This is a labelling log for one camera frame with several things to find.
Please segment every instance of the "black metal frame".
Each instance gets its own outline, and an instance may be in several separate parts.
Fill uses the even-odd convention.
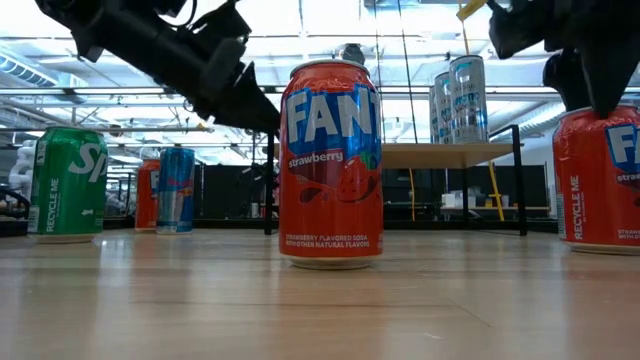
[[[489,138],[507,131],[511,131],[512,135],[513,171],[516,179],[516,200],[518,201],[518,228],[520,230],[520,236],[527,236],[527,210],[526,204],[524,203],[524,172],[522,170],[522,152],[520,150],[520,127],[518,125],[509,125],[491,133]],[[466,177],[466,171],[463,171],[463,176]],[[464,196],[462,200],[466,204],[464,205],[466,206],[465,210],[468,210],[469,204],[467,197]],[[465,211],[464,216],[469,216],[468,211]]]
[[[505,221],[501,222],[504,224],[503,229],[513,229],[518,230],[520,236],[526,236],[527,229],[527,212],[525,207],[525,197],[524,197],[524,176],[522,170],[522,153],[520,151],[520,128],[518,125],[509,125],[503,129],[500,129],[490,135],[493,137],[495,135],[501,134],[503,132],[511,131],[513,135],[513,161],[514,161],[514,172],[515,172],[515,180],[516,180],[516,200],[518,202],[518,222],[517,226],[514,228],[513,222]],[[272,229],[274,228],[273,219],[271,217],[271,212],[273,209],[273,201],[271,198],[271,194],[273,193],[273,156],[274,156],[274,133],[270,132],[268,134],[268,144],[267,144],[267,176],[266,176],[266,194],[265,194],[265,220],[264,220],[264,234],[271,235]],[[462,226],[459,226],[459,223],[451,222],[451,226],[437,224],[439,222],[388,222],[385,221],[385,228],[388,228],[388,224],[393,223],[391,228],[393,229],[474,229],[478,226],[478,224],[473,224],[469,219],[469,192],[468,192],[468,179],[467,179],[467,169],[464,168],[461,171],[462,173],[462,209],[463,209],[463,221]]]

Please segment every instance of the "blue and silver can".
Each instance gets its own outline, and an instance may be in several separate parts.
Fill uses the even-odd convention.
[[[429,87],[429,122],[431,123],[431,143],[439,144],[438,109],[436,108],[436,91],[433,86]]]
[[[195,154],[191,149],[169,148],[160,154],[156,233],[193,230],[194,168]]]
[[[459,57],[451,62],[449,73],[453,143],[488,142],[487,93],[482,57]]]
[[[438,112],[438,140],[440,144],[452,144],[451,82],[449,80],[449,72],[436,76],[433,88],[436,111]]]

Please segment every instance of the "sprite can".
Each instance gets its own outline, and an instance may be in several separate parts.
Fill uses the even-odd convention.
[[[36,145],[28,234],[40,242],[86,242],[102,232],[107,186],[102,134],[49,127]]]

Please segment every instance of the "shelf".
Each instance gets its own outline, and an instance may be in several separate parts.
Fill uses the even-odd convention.
[[[279,150],[276,146],[276,158]],[[511,144],[384,144],[382,168],[463,169],[511,152]]]
[[[527,211],[549,211],[549,207],[548,206],[526,206],[524,208]],[[450,210],[450,211],[461,211],[462,210],[462,206],[455,206],[455,207],[441,207],[440,210]],[[484,206],[469,206],[469,210],[474,210],[474,211],[498,211],[498,207],[494,206],[494,207],[484,207]],[[517,211],[518,208],[514,207],[514,206],[506,206],[502,208],[503,211]]]

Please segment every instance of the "black robotic claw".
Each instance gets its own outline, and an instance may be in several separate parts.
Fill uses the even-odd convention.
[[[251,29],[234,0],[177,29],[158,14],[175,16],[185,0],[36,2],[71,30],[80,56],[95,62],[107,49],[182,94],[203,119],[262,132],[278,128],[278,111],[258,88],[253,64],[240,62]]]
[[[567,106],[592,106],[606,118],[620,102],[640,61],[640,1],[512,0],[506,11],[495,0],[491,42],[506,59],[542,40],[552,56],[544,84]]]

